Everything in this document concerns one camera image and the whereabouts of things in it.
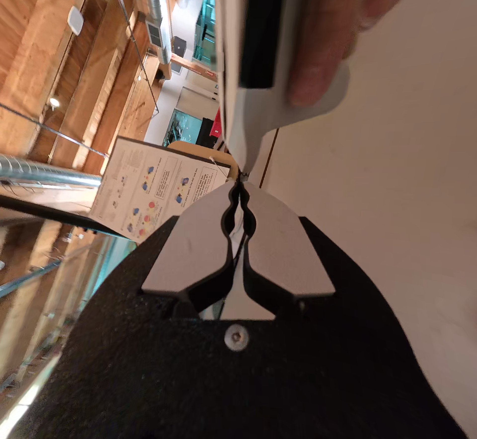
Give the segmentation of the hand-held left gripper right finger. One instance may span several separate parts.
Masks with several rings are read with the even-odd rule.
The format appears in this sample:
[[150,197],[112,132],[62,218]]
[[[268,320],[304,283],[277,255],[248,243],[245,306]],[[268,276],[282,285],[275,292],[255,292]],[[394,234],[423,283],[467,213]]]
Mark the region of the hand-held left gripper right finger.
[[241,185],[240,201],[247,296],[271,314],[333,296],[335,287],[298,215],[250,182]]

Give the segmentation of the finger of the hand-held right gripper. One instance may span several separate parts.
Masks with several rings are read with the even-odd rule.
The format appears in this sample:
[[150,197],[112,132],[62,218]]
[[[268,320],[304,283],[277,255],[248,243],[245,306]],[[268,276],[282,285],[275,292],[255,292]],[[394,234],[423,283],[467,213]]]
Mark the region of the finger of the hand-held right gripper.
[[225,60],[225,8],[224,0],[215,0],[216,73],[219,88],[219,110],[224,148],[228,148],[226,120],[226,60]]
[[278,0],[224,0],[228,149],[249,173],[267,131],[275,81]]

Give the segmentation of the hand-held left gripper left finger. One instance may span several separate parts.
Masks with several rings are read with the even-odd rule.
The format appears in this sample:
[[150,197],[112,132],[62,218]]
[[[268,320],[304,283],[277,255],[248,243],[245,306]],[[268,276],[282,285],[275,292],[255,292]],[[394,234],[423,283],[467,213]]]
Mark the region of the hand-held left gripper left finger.
[[191,204],[176,221],[141,289],[202,312],[231,290],[230,232],[239,182],[228,181]]

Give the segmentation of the person's right hand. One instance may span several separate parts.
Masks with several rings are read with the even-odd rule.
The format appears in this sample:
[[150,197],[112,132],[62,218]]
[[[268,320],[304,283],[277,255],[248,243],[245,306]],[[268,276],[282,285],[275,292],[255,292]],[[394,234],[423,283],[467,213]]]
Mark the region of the person's right hand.
[[290,103],[304,107],[318,102],[341,61],[354,51],[357,36],[377,24],[400,1],[307,0],[290,74]]

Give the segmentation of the instruction sheet on board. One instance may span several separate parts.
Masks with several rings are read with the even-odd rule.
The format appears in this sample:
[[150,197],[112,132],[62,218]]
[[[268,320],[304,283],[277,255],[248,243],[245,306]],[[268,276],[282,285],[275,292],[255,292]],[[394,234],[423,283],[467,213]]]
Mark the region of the instruction sheet on board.
[[228,177],[230,179],[232,179],[233,181],[236,181],[238,179],[238,165],[234,160],[233,156],[231,156],[229,153],[225,153],[220,150],[214,150],[197,144],[191,144],[184,141],[174,141],[167,148],[179,151],[183,154],[197,156],[206,160],[211,160],[210,158],[213,157],[215,162],[230,166],[230,172],[228,174]]

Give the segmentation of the printed instruction sheet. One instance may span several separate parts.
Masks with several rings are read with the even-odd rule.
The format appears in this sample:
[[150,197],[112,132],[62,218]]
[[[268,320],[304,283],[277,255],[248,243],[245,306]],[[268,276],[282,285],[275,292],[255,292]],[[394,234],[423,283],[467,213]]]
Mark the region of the printed instruction sheet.
[[231,174],[216,151],[195,156],[117,137],[89,218],[141,244]]

